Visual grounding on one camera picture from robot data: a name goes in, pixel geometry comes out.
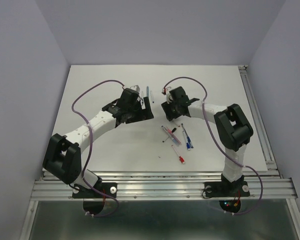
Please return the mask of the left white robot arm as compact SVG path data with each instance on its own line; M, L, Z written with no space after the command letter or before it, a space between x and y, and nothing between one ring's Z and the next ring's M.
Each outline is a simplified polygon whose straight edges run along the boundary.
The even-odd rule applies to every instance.
M140 98L137 91L126 88L120 98L105 105L82 126L65 135L54 134L48 142L42 167L65 184L82 186L90 197L96 197L101 193L102 180L82 166L82 153L91 150L96 139L120 124L153 117L149 98Z

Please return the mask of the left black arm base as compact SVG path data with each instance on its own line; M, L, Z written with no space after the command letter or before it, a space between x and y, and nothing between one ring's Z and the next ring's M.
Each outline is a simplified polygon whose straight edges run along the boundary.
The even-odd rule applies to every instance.
M109 217L119 209L117 200L118 184L116 182L96 183L93 190L79 184L69 185L72 198L83 200L82 208L86 216L92 218Z

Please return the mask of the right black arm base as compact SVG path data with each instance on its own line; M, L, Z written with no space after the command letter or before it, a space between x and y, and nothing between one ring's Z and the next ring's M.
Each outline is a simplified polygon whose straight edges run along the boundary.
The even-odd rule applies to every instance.
M204 183L201 195L204 199L219 198L219 205L223 211L238 214L242 205L241 198L251 194L245 181L239 184L208 181Z

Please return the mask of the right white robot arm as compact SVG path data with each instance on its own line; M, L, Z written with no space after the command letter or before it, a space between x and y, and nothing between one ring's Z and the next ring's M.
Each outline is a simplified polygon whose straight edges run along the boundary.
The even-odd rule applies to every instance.
M238 104L222 106L190 99L179 86L164 88L166 101L161 104L168 121L181 116L205 121L212 140L225 156L221 182L218 186L225 195L232 195L244 181L244 155L254 134L253 128Z

